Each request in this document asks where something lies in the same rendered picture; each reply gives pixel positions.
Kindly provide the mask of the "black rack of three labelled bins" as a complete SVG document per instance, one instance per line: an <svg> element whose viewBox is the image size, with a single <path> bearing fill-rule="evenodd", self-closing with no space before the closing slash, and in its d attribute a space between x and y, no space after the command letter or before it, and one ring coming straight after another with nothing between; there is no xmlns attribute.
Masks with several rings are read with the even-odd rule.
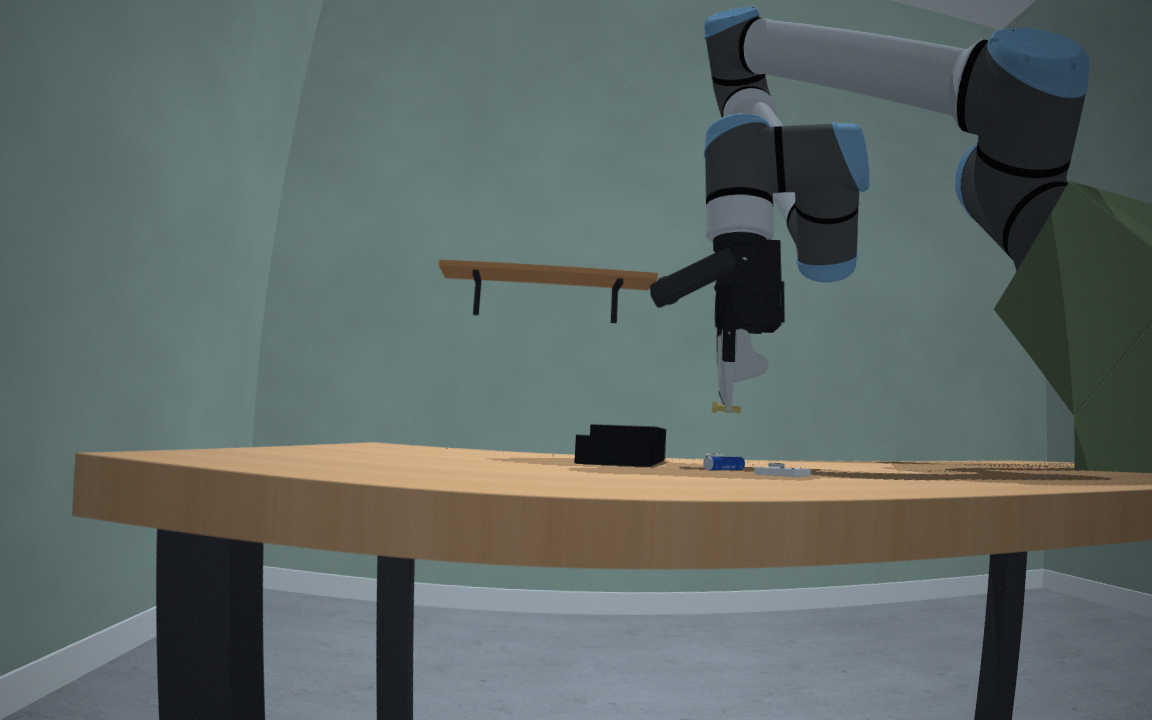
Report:
<svg viewBox="0 0 1152 720"><path fill-rule="evenodd" d="M576 435L575 464L652 468L662 461L666 429L590 424L590 435Z"/></svg>

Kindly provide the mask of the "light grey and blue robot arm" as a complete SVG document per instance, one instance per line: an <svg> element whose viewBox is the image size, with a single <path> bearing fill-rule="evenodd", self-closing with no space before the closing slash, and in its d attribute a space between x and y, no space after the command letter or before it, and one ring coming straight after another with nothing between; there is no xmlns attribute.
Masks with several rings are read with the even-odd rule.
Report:
<svg viewBox="0 0 1152 720"><path fill-rule="evenodd" d="M836 282L856 268L859 191L870 185L863 131L783 126L767 74L940 111L978 135L957 164L957 199L1018 272L1068 185L1091 67L1079 44L1011 28L964 50L759 15L741 6L704 23L721 111L704 149L710 241L772 240L774 199L801 274Z"/></svg>

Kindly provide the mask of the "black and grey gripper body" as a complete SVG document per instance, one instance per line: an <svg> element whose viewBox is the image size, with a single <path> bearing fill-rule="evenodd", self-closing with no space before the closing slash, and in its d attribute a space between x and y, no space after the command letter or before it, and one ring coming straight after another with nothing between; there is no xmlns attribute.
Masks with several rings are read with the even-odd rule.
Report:
<svg viewBox="0 0 1152 720"><path fill-rule="evenodd" d="M719 333L723 331L723 296L730 296L732 311L737 313L736 331L761 334L780 328L785 323L780 240L765 240L761 234L751 232L730 232L718 234L713 240L713 251L721 249L730 249L736 265L733 272L718 278L714 286Z"/></svg>

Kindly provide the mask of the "grey domino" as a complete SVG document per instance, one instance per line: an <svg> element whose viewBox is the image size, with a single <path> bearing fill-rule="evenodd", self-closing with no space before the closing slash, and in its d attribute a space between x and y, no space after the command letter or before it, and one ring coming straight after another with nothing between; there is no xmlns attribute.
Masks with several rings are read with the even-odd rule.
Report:
<svg viewBox="0 0 1152 720"><path fill-rule="evenodd" d="M771 477L812 477L812 469L803 468L755 468L756 475Z"/></svg>

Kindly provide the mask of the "blue aa battery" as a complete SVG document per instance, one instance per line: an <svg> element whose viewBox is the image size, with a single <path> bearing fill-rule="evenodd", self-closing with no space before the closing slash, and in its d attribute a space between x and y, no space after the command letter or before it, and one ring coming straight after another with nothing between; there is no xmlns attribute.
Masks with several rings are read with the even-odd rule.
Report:
<svg viewBox="0 0 1152 720"><path fill-rule="evenodd" d="M703 461L705 470L742 470L744 467L742 457L705 457Z"/></svg>

